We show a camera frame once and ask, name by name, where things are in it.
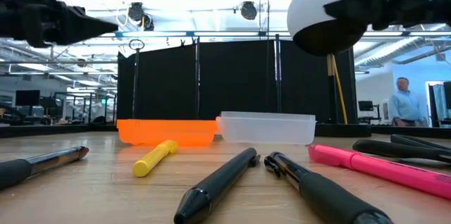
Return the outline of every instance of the pen clip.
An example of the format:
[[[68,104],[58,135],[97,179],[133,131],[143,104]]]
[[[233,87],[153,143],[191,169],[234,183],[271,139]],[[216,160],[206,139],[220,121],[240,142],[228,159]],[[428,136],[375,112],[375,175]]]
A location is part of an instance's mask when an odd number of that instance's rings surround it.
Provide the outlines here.
[[[267,156],[264,159],[264,164],[267,171],[274,173],[278,178],[280,177],[280,167],[272,156]]]
[[[260,162],[260,155],[257,154],[256,156],[252,157],[252,159],[249,161],[249,167],[253,168]]]

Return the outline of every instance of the orange container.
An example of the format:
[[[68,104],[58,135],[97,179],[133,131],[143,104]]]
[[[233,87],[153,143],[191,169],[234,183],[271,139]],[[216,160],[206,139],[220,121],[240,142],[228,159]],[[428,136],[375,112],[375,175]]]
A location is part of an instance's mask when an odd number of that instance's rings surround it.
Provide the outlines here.
[[[173,140],[180,147],[207,147],[217,130],[215,120],[140,120],[117,121],[119,139],[130,144],[156,146]]]

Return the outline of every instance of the man in blue shirt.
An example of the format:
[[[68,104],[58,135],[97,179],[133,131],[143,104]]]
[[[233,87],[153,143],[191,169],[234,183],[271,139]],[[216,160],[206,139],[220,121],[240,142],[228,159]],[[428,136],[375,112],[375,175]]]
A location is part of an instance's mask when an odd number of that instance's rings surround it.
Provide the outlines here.
[[[390,97],[388,111],[394,126],[427,126],[421,115],[418,97],[409,91],[409,80],[399,77],[396,81],[397,92]]]

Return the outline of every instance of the desk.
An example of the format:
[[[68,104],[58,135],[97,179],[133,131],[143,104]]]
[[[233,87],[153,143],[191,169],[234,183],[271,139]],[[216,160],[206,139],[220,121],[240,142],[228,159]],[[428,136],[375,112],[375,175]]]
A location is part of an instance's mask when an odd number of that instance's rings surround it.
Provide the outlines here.
[[[386,139],[387,136],[373,138]],[[354,141],[315,139],[315,143],[348,149]],[[451,141],[434,142],[451,146]],[[0,139],[0,161],[81,144],[91,150],[86,159],[1,191],[1,223],[170,224],[187,189],[250,146],[216,140],[209,149],[181,149],[179,154],[165,158],[146,178],[135,178],[132,165],[150,148],[129,147],[121,143],[114,132]],[[451,221],[451,201],[348,169],[310,163],[304,146],[261,144],[252,147],[262,157],[274,150],[283,152],[382,209],[397,224]],[[436,163],[432,169],[451,173],[451,168],[441,163]],[[247,170],[205,223],[322,222],[294,187],[285,179],[277,180],[261,164]]]

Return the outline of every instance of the pink marker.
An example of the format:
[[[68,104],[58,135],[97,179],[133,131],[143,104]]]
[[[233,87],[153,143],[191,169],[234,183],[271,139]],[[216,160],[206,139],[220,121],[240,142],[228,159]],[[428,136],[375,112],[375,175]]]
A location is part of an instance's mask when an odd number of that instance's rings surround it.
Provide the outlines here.
[[[451,199],[451,175],[319,144],[309,146],[309,156],[311,160],[318,163],[346,167],[414,189],[419,189],[439,197]]]

